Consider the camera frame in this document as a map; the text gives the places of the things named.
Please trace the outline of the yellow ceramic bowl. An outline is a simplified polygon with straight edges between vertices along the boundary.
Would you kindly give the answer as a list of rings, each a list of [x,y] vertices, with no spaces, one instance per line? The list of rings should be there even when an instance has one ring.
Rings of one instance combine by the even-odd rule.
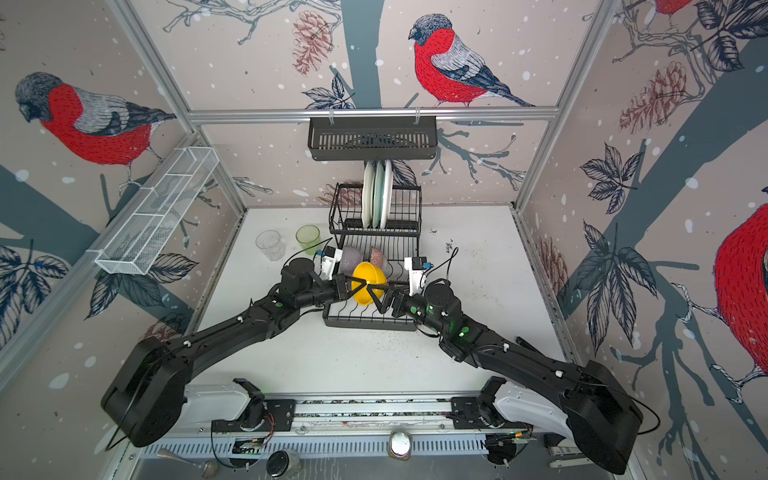
[[[351,283],[366,283],[367,285],[386,285],[387,278],[384,272],[372,265],[370,262],[360,263],[354,273],[354,278],[358,278],[358,281],[353,280]],[[355,300],[361,306],[368,306],[373,304],[369,294],[367,300]]]

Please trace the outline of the pink floral pattern bowl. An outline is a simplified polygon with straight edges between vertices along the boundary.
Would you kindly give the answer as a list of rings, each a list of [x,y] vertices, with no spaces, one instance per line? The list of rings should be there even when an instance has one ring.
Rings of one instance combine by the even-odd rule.
[[[386,259],[383,251],[377,247],[372,247],[370,251],[369,261],[372,265],[376,266],[377,268],[383,269],[384,264],[386,263]]]

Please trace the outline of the green glass tumbler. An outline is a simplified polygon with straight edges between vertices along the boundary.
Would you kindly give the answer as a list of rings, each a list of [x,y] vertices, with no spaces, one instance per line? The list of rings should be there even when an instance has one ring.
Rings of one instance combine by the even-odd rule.
[[[307,224],[301,226],[295,233],[295,239],[300,247],[300,252],[312,257],[321,242],[321,232],[317,225]]]

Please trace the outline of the clear glass tumbler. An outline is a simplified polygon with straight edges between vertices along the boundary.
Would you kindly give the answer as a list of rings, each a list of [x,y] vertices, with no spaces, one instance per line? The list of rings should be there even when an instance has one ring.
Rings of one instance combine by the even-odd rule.
[[[285,244],[278,231],[266,230],[261,232],[256,237],[255,244],[270,261],[280,261],[285,255]]]

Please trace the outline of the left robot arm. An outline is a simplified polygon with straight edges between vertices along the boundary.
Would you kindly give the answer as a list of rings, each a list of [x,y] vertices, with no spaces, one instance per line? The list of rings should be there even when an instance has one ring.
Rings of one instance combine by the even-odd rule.
[[[188,403],[186,386],[199,374],[240,350],[276,337],[291,327],[301,310],[354,296],[367,281],[337,274],[323,280],[307,258],[281,270],[280,282],[241,313],[193,334],[161,341],[141,340],[103,395],[102,410],[136,447],[168,433]]]

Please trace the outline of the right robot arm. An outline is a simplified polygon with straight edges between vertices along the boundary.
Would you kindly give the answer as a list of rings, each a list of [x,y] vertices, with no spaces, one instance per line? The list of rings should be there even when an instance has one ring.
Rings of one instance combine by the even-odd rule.
[[[587,458],[613,474],[626,472],[643,414],[604,365],[565,363],[503,338],[465,314],[446,283],[430,284],[416,294],[371,284],[366,291],[380,311],[406,315],[435,330],[439,347],[453,360],[498,373],[541,395],[565,414],[565,425]]]

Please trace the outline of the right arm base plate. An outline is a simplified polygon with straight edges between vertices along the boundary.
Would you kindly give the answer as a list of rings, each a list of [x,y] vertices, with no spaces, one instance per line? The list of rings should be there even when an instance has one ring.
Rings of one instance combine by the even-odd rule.
[[[456,430],[509,428],[511,423],[490,404],[476,397],[452,397],[446,417]]]

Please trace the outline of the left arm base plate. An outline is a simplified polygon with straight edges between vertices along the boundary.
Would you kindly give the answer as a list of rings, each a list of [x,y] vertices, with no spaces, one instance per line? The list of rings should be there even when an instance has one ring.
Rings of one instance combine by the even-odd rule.
[[[291,430],[297,402],[293,399],[251,401],[234,420],[213,420],[213,433],[288,432]]]

